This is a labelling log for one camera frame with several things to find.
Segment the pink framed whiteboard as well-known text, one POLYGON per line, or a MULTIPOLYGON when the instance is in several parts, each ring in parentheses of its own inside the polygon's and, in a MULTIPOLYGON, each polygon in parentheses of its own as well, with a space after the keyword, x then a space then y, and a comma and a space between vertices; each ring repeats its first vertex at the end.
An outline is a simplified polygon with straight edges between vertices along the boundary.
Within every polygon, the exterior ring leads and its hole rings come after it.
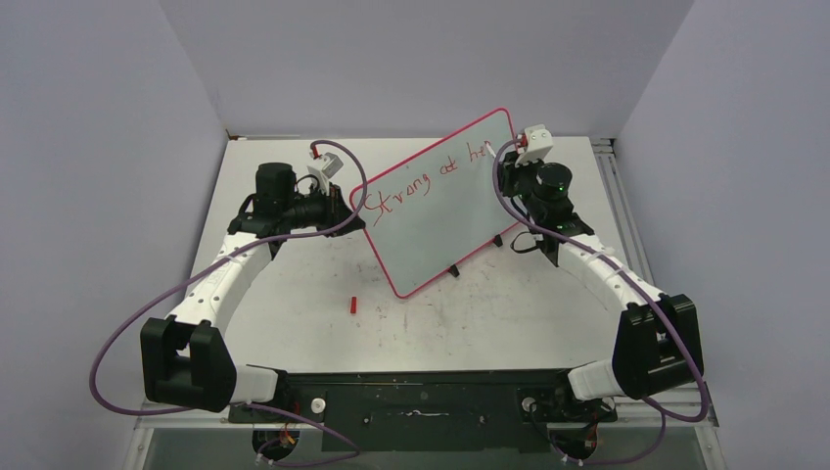
POLYGON ((413 296, 515 226, 495 196, 486 148, 513 135, 508 110, 496 108, 352 189, 349 202, 364 205, 365 237, 396 297, 413 296))

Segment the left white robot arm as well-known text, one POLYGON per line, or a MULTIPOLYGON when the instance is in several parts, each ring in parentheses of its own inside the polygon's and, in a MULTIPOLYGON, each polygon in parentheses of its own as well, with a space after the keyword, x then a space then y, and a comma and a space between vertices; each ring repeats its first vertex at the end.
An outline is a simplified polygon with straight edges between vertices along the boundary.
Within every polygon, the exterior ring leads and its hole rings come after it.
POLYGON ((333 183, 343 164, 333 154, 308 166, 306 193, 290 164, 261 164, 255 190, 230 221, 213 270, 165 318, 148 319, 140 331, 148 400, 206 411, 253 401, 265 420, 284 419, 292 395, 278 386, 281 372, 236 362, 224 334, 258 274, 274 260, 285 236, 298 229, 343 236, 365 223, 333 183))

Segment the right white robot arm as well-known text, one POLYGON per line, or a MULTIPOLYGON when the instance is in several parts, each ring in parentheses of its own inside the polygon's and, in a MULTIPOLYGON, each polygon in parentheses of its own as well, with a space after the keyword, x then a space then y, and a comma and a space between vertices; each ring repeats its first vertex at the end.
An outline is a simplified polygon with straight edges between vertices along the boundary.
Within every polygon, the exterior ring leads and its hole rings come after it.
POLYGON ((519 165, 510 152, 493 170, 496 193, 509 214, 536 236, 537 248, 619 317, 609 358, 578 366, 553 394, 557 412, 578 419, 593 400, 644 400, 680 385, 703 383, 697 311, 685 295, 670 296, 611 254, 570 199, 571 170, 563 164, 519 165))

